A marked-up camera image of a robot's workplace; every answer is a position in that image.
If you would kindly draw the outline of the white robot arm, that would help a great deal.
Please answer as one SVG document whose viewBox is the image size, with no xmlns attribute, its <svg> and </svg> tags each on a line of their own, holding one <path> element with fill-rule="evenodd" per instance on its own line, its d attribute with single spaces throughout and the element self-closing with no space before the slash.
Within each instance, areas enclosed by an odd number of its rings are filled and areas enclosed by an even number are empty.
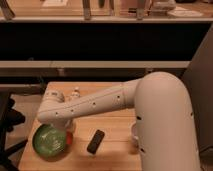
<svg viewBox="0 0 213 171">
<path fill-rule="evenodd" d="M 135 111 L 142 171 L 201 171 L 190 95 L 168 72 L 152 72 L 68 102 L 49 90 L 38 121 L 65 128 L 74 118 L 126 108 Z"/>
</svg>

